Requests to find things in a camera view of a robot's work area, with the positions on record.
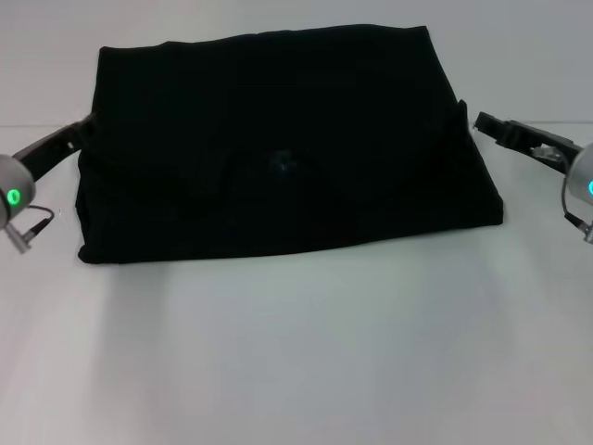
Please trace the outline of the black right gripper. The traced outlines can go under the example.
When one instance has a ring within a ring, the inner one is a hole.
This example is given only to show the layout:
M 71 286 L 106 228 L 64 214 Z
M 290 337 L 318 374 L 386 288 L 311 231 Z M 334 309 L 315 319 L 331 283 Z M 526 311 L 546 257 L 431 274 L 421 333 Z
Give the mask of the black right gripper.
M 508 149 L 567 175 L 576 157 L 583 151 L 572 140 L 523 124 L 518 121 L 502 121 L 490 114 L 480 112 L 473 124 L 475 130 L 492 139 L 506 139 L 510 125 Z

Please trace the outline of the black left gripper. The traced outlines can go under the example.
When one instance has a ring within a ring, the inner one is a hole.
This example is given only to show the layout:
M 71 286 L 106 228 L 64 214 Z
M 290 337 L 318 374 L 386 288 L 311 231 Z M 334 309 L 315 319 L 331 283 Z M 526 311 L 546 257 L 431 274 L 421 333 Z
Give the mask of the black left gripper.
M 93 138 L 98 131 L 97 113 L 63 127 L 34 142 L 16 153 L 19 161 L 31 174 L 34 182 L 53 170 L 64 159 L 81 150 L 86 139 Z

